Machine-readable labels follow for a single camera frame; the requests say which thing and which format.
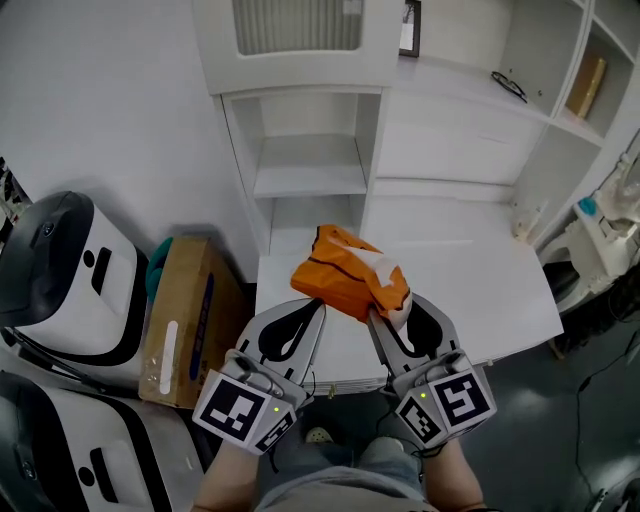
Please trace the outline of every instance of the white wall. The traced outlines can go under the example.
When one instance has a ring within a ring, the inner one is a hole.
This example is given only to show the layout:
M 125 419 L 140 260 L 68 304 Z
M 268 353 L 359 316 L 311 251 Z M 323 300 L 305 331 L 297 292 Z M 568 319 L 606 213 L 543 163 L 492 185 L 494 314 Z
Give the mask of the white wall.
M 0 155 L 34 199 L 87 193 L 139 245 L 214 232 L 249 281 L 257 249 L 204 81 L 190 0 L 9 0 Z

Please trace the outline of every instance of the cabinet door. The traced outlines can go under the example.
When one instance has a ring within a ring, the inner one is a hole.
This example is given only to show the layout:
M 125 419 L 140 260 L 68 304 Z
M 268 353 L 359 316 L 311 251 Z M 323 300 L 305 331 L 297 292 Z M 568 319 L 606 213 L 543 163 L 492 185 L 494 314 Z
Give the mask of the cabinet door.
M 402 0 L 194 0 L 210 94 L 390 85 Z

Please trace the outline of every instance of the brown cardboard box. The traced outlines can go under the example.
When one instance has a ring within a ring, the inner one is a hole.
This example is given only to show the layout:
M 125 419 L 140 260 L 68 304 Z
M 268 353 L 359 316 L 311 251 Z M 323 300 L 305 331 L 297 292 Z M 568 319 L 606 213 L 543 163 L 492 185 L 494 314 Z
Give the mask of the brown cardboard box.
M 607 62 L 602 57 L 590 48 L 585 50 L 580 69 L 567 99 L 567 108 L 580 119 L 585 119 L 589 114 L 606 68 Z
M 151 311 L 140 398 L 193 409 L 209 369 L 220 369 L 250 318 L 211 240 L 174 238 Z

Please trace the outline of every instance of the person's leg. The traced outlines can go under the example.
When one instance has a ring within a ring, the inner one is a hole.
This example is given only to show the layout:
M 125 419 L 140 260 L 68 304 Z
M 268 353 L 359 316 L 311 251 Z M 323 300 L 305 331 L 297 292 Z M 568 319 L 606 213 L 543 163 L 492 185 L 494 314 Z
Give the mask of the person's leg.
M 392 437 L 374 439 L 362 453 L 356 467 L 393 478 L 424 494 L 420 482 L 420 460 L 406 453 L 402 443 Z
M 273 453 L 260 459 L 258 487 L 260 496 L 290 480 L 333 466 L 352 466 L 353 450 L 332 442 L 305 442 L 299 424 L 295 424 L 278 442 Z

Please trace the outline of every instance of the picture frame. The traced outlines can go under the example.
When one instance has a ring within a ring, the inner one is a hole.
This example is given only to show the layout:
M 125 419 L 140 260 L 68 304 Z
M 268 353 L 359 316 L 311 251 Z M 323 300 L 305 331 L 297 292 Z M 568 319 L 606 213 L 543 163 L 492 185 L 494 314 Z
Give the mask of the picture frame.
M 400 37 L 400 55 L 420 56 L 420 21 L 422 4 L 420 0 L 405 0 L 402 12 L 402 35 Z

